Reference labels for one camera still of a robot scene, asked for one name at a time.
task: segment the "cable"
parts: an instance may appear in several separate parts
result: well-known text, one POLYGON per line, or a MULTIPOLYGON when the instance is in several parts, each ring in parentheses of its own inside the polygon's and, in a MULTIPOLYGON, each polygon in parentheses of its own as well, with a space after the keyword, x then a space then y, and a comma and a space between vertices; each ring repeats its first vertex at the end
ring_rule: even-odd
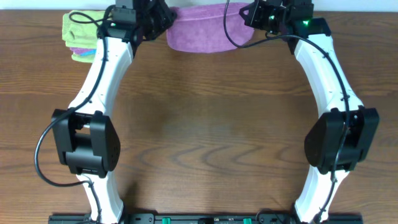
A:
POLYGON ((276 212, 273 211, 273 210, 270 209, 270 208, 263 208, 263 209, 261 209, 259 212, 257 212, 256 221, 259 221, 259 215, 260 215, 263 211, 270 211, 270 212, 272 212, 272 213, 276 216, 276 218, 278 219, 278 221, 280 221, 280 223, 283 224, 282 219, 280 219, 279 216, 276 214, 276 212))
POLYGON ((277 35, 275 37, 269 37, 268 33, 266 32, 266 39, 264 40, 260 40, 257 41, 253 44, 248 44, 248 45, 238 45, 237 43, 235 43, 231 37, 228 34, 227 28, 226 28, 226 13, 228 10, 228 5, 229 5, 229 0, 227 0, 226 4, 225 4, 225 10, 224 10, 224 31, 225 31, 225 35, 227 36, 228 40, 237 48, 248 48, 248 47, 252 47, 255 46, 257 44, 261 44, 270 40, 276 40, 276 39, 282 39, 282 38, 295 38, 298 40, 302 40, 308 44, 310 44, 311 46, 315 47, 317 50, 319 50, 323 56, 329 61, 331 67, 333 68, 333 71, 336 74, 338 83, 340 85, 341 88, 341 92, 343 94, 343 99, 344 103, 345 103, 345 123, 344 123, 344 128, 343 128, 343 134, 340 137, 340 143, 339 143, 339 148, 337 150, 336 156, 335 156, 335 161, 333 163, 333 166, 331 168, 331 175, 330 175, 330 180, 331 180, 331 187, 330 187, 330 191, 328 194, 328 197, 326 199, 325 204, 322 206, 322 208, 320 208, 320 212, 315 215, 314 221, 315 223, 319 223, 320 220, 322 219, 322 213, 326 211, 326 207, 328 206, 328 204, 330 203, 331 200, 331 196, 333 195, 333 191, 335 190, 335 185, 337 183, 337 179, 336 179, 336 170, 337 170, 337 164, 338 164, 338 159, 340 158, 340 154, 341 151, 343 150, 343 146, 344 146, 344 142, 346 140, 347 134, 348 134, 348 127, 349 127, 349 116, 350 116, 350 112, 349 112, 349 103, 348 103, 348 95, 346 92, 346 88, 344 87, 344 83, 343 80, 341 79, 340 73, 338 72, 338 69, 335 65, 335 63, 333 62, 333 60, 330 58, 329 54, 327 52, 325 52, 321 47, 319 47, 317 44, 315 44, 314 42, 312 42, 311 40, 308 39, 304 39, 303 37, 297 36, 297 35, 277 35))
MULTIPOLYGON (((105 10, 105 14, 104 14, 104 18, 101 19, 100 21, 104 21, 107 20, 109 18, 109 14, 112 10, 112 8, 114 7, 114 5, 108 7, 105 10)), ((34 156, 34 164, 35 164, 35 169, 36 169, 36 173, 39 175, 39 177, 44 180, 46 183, 55 186, 55 187, 73 187, 73 186, 77 186, 77 185, 81 185, 81 184, 88 184, 88 187, 91 189, 91 193, 94 196, 95 202, 96 202, 96 206, 98 209, 98 216, 96 219, 96 223, 99 223, 100 218, 101 218, 101 207, 100 207, 100 201, 98 199, 98 196, 95 192, 94 189, 94 183, 89 179, 89 180, 84 180, 84 181, 80 181, 80 182, 74 182, 74 183, 70 183, 70 184, 59 184, 56 182, 53 182, 52 180, 48 179, 46 176, 44 176, 44 174, 42 173, 42 171, 40 170, 40 166, 39 166, 39 151, 40 151, 40 147, 43 143, 44 138, 46 137, 46 135, 49 133, 49 131, 57 124, 59 123, 61 120, 69 117, 71 114, 73 114, 75 111, 77 111, 78 109, 82 108, 84 105, 86 105, 87 103, 90 102, 91 98, 93 97, 96 89, 98 88, 98 85, 100 84, 101 81, 101 77, 103 75, 103 72, 105 70, 105 65, 106 65, 106 61, 107 61, 107 45, 106 45, 106 40, 105 40, 105 34, 102 30, 102 27, 98 24, 99 20, 94 20, 92 17, 81 13, 81 12, 73 12, 69 15, 69 19, 73 22, 77 22, 77 23, 81 23, 81 24, 89 24, 89 23, 94 23, 95 26, 98 28, 99 34, 101 35, 101 38, 103 40, 103 50, 104 50, 104 55, 103 55, 103 59, 102 59, 102 64, 101 64, 101 68, 99 70, 99 74, 98 77, 95 81, 95 84, 93 86, 93 89, 91 90, 90 94, 87 96, 87 98, 85 98, 85 100, 83 100, 82 103, 80 103, 78 106, 76 106, 75 108, 71 108, 68 111, 66 111, 64 114, 61 114, 56 120, 52 121, 44 130, 44 132, 42 133, 41 137, 39 138, 39 141, 37 142, 36 145, 36 149, 35 149, 35 156, 34 156), (74 19, 72 19, 73 15, 80 15, 80 16, 84 16, 87 19, 89 19, 89 22, 83 22, 83 21, 76 21, 74 19)))

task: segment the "purple cloth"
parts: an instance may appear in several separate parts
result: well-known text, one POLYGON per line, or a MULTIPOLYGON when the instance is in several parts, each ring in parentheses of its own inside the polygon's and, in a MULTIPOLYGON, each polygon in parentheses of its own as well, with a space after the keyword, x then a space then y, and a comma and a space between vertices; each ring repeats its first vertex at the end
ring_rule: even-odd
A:
MULTIPOLYGON (((249 41, 254 29, 244 25, 239 10, 247 3, 231 3, 226 16, 229 36, 239 45, 249 41)), ((167 43, 174 50, 196 53, 223 52, 236 49, 225 36, 225 4, 175 7, 177 19, 167 30, 167 43)))
POLYGON ((73 53, 78 55, 94 50, 94 49, 84 49, 80 47, 70 47, 69 49, 73 51, 73 53))

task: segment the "white background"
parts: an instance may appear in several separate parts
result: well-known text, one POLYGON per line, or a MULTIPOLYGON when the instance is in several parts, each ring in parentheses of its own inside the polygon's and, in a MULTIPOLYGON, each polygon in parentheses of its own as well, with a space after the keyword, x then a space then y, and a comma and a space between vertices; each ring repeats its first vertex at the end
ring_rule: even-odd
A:
MULTIPOLYGON (((253 2, 254 0, 231 0, 253 2)), ((115 0, 0 0, 0 9, 105 9, 115 0)), ((224 3, 225 0, 166 0, 169 6, 224 3)), ((398 0, 313 0, 316 11, 398 12, 398 0)))

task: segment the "wooden tabletop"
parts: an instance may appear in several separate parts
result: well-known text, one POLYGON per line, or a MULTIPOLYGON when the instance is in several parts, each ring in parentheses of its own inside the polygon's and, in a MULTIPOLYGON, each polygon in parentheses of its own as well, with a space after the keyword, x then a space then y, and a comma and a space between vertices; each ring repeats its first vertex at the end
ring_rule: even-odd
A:
MULTIPOLYGON (((33 166, 51 114, 67 108, 90 69, 71 59, 61 39, 63 13, 0 11, 0 223, 90 212, 83 187, 49 186, 33 166)), ((367 159, 330 210, 397 223, 398 14, 317 15, 329 22, 353 90, 381 117, 367 159)), ((317 106, 282 41, 188 54, 170 49, 163 35, 139 47, 112 121, 122 144, 116 178, 129 211, 256 213, 288 210, 300 195, 308 173, 303 141, 317 106)), ((76 180, 60 165, 52 133, 40 164, 52 180, 76 180)))

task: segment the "wooden table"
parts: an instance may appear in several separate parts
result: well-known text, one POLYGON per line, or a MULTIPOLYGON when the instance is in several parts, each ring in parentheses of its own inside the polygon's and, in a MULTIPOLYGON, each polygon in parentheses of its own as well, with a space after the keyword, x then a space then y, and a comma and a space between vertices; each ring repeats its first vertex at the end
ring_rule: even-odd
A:
MULTIPOLYGON (((63 13, 0 11, 0 223, 90 211, 83 187, 49 186, 33 166, 53 110, 68 106, 90 69, 70 58, 63 13)), ((368 158, 342 183, 331 211, 396 223, 398 14, 317 14, 329 22, 351 86, 381 117, 368 158)), ((303 140, 316 121, 310 85, 282 41, 187 54, 163 35, 140 46, 116 99, 120 195, 131 212, 288 210, 305 182, 303 140)), ((76 180, 60 165, 52 133, 40 164, 55 181, 76 180)))

